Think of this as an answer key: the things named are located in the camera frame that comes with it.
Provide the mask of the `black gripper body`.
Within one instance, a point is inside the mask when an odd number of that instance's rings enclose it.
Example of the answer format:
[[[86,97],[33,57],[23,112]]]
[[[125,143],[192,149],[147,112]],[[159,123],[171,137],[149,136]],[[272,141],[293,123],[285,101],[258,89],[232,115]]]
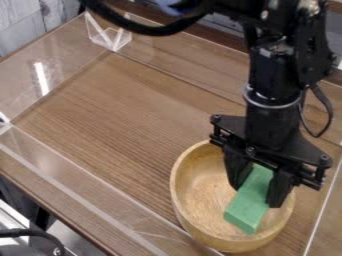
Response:
[[[230,146],[248,154],[256,164],[274,173],[286,169],[296,178],[296,186],[322,188],[326,170],[333,160],[302,135],[305,95],[282,101],[246,98],[244,116],[216,114],[210,117],[210,142]]]

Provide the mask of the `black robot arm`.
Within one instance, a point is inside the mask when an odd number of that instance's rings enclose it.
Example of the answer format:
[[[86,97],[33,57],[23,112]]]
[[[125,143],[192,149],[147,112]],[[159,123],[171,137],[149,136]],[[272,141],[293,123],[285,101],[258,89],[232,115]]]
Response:
[[[159,8],[178,18],[162,26],[126,18],[106,0],[79,1],[117,26],[147,36],[171,36],[212,13],[242,24],[250,56],[246,114],[212,116],[210,142],[222,148],[229,183],[241,189],[253,165],[269,168],[266,203],[272,208],[282,206],[294,187],[318,190],[333,161],[301,131],[308,128],[309,92],[333,110],[318,87],[336,59],[326,36],[328,0],[159,0]]]

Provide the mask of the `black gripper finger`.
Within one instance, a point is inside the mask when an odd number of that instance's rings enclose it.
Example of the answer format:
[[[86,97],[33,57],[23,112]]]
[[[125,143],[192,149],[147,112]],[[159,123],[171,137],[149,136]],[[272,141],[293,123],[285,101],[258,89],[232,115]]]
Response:
[[[286,170],[280,169],[270,180],[266,203],[272,208],[281,208],[293,190],[296,183],[294,175]]]
[[[230,146],[224,147],[224,159],[229,183],[238,190],[253,171],[253,162],[246,153]]]

